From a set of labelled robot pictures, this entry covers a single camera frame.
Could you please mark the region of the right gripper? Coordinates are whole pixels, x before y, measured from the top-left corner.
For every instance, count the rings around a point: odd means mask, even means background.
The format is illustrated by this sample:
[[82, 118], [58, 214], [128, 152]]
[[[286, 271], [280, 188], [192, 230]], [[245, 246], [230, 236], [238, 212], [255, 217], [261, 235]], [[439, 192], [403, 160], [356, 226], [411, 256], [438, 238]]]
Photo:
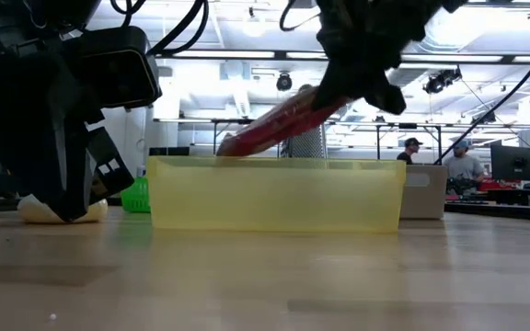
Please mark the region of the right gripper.
[[426, 36], [426, 25], [441, 9], [453, 13], [467, 0], [316, 0], [321, 28], [317, 41], [328, 67], [311, 109], [353, 101], [351, 82], [373, 77], [365, 94], [368, 104], [393, 115], [406, 109], [401, 89], [384, 70], [401, 63], [401, 53]]

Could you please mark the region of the white donut with sprinkles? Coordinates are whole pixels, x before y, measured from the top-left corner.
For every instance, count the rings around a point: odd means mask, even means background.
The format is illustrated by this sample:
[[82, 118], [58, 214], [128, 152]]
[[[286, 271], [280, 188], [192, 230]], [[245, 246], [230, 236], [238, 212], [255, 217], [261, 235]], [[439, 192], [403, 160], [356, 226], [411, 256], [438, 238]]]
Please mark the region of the white donut with sprinkles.
[[[87, 213], [71, 223], [97, 223], [108, 215], [109, 205], [106, 200], [90, 205]], [[17, 205], [17, 213], [25, 223], [31, 224], [66, 224], [48, 205], [40, 202], [33, 195], [22, 198]]]

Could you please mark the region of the black flat case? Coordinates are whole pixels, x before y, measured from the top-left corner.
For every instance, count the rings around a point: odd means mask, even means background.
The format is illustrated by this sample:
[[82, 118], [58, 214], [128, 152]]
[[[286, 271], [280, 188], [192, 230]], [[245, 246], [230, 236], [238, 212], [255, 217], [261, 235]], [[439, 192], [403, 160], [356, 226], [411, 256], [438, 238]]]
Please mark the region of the black flat case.
[[149, 155], [170, 155], [170, 156], [188, 156], [190, 154], [189, 147], [151, 147]]

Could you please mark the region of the green plastic mesh basket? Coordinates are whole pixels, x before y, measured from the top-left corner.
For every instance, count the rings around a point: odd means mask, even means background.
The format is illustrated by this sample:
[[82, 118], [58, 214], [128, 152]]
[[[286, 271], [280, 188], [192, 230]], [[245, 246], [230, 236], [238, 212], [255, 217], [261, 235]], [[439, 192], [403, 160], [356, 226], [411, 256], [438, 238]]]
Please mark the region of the green plastic mesh basket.
[[121, 206], [130, 213], [151, 212], [146, 177], [137, 177], [130, 187], [121, 192]]

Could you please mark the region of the red popcorn packet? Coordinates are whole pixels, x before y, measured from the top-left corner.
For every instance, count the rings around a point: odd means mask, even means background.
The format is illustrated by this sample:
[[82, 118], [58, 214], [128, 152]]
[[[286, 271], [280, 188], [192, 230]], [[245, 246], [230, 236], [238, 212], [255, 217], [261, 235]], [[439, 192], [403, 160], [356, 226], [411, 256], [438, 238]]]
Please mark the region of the red popcorn packet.
[[319, 127], [339, 108], [351, 102], [339, 97], [329, 106], [312, 110], [318, 87], [287, 98], [234, 134], [227, 134], [216, 150], [217, 156], [244, 157], [259, 154], [273, 145]]

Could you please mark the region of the teal-handled metal box grater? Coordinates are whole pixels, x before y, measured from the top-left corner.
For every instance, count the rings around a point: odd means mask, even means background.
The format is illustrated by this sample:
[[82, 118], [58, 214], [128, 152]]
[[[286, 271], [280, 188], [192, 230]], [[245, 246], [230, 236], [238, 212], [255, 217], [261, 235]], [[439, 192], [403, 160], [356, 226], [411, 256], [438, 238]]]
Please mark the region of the teal-handled metal box grater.
[[323, 125], [290, 137], [282, 142], [283, 158], [326, 158], [326, 132]]

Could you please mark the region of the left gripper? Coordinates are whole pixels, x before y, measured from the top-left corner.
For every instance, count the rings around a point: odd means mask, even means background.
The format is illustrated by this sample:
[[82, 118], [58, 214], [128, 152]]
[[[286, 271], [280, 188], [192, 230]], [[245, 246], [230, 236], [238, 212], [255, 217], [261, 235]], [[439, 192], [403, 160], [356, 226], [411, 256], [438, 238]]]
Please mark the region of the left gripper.
[[0, 136], [29, 137], [14, 173], [66, 223], [86, 214], [92, 178], [86, 125], [102, 120], [94, 89], [66, 54], [0, 52]]

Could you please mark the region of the grey plastic bin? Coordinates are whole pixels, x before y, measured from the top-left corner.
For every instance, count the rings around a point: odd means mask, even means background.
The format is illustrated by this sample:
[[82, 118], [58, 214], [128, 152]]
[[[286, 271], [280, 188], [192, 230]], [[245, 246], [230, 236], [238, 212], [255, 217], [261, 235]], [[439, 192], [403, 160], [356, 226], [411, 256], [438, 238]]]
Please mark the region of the grey plastic bin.
[[400, 218], [442, 219], [446, 183], [447, 169], [443, 165], [407, 165]]

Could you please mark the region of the black desktop monitor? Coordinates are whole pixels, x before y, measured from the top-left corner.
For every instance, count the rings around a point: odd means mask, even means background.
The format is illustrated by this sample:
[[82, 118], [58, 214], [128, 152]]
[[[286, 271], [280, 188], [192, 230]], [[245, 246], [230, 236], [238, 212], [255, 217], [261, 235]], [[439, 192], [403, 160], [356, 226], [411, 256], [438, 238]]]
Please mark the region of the black desktop monitor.
[[492, 178], [530, 181], [530, 148], [492, 145]]

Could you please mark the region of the red crate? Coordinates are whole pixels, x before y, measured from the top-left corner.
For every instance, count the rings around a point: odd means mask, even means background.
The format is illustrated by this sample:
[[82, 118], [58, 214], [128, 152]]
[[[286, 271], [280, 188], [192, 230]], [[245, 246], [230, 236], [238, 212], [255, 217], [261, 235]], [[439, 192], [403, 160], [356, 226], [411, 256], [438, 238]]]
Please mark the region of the red crate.
[[522, 186], [521, 180], [495, 180], [485, 178], [478, 186], [479, 191], [489, 191], [498, 189], [519, 189]]

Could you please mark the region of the person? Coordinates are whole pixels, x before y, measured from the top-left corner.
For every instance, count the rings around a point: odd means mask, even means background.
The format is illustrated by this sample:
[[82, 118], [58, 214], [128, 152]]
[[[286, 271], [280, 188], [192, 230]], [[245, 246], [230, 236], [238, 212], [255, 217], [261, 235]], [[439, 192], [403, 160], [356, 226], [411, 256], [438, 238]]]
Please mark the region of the person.
[[404, 142], [404, 151], [397, 156], [397, 160], [404, 161], [407, 165], [413, 165], [412, 156], [416, 154], [423, 143], [416, 138], [408, 138]]
[[477, 158], [468, 154], [469, 144], [461, 141], [454, 146], [453, 155], [443, 161], [450, 178], [464, 178], [481, 182], [484, 179], [484, 168]]

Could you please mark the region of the yellow translucent plastic bin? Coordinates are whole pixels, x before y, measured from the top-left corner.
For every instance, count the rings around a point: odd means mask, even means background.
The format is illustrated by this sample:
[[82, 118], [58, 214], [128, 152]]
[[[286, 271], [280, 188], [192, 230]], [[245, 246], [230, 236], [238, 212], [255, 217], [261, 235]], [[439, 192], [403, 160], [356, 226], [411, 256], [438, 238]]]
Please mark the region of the yellow translucent plastic bin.
[[400, 161], [151, 156], [152, 225], [190, 231], [394, 233]]

